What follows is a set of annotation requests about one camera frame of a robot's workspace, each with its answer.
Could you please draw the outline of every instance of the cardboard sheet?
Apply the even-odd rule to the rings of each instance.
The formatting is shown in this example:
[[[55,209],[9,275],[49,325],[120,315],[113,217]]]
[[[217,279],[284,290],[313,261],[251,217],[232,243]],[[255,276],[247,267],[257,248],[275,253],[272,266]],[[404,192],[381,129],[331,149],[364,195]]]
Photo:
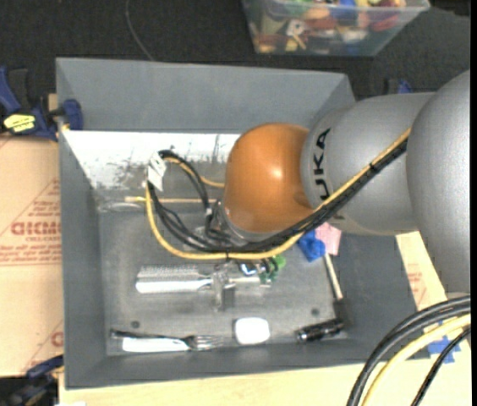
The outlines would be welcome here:
[[[0,377],[63,352],[58,144],[0,135]]]

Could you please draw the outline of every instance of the plastic container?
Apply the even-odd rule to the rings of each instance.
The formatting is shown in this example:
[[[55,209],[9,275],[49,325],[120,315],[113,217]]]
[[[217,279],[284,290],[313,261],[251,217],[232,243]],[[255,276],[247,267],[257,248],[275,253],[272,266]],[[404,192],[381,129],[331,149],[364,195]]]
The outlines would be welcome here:
[[[375,56],[430,7],[428,0],[392,0],[392,6],[359,6],[356,0],[241,1],[255,50],[266,54]]]

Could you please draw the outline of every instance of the blue clamp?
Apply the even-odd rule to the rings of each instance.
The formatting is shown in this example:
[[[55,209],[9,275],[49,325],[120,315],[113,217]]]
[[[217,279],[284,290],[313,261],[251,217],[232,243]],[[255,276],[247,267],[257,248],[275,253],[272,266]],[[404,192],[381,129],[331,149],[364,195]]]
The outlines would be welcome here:
[[[83,115],[80,104],[75,99],[66,100],[57,110],[47,110],[41,101],[31,106],[25,91],[26,72],[21,73],[14,79],[18,92],[22,97],[18,98],[9,84],[8,71],[5,66],[0,67],[0,104],[6,112],[3,126],[15,135],[34,135],[53,141],[58,141],[58,127],[54,120],[56,116],[65,116],[71,129],[83,128]]]

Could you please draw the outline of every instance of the silver utensil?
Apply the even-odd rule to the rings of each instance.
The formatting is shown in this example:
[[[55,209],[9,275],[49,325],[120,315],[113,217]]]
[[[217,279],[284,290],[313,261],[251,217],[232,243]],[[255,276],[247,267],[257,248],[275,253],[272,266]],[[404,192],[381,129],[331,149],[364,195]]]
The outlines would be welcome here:
[[[187,337],[170,337],[164,335],[138,334],[111,330],[111,338],[122,341],[124,352],[158,353],[203,351],[223,345],[223,339],[213,335],[189,335]]]

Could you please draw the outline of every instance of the white eraser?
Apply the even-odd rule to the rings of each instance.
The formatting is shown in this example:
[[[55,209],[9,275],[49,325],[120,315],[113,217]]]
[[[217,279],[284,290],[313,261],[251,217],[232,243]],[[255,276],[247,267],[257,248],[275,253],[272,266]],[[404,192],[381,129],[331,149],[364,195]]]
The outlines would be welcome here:
[[[234,324],[238,344],[260,344],[271,337],[269,322],[261,317],[243,317]]]

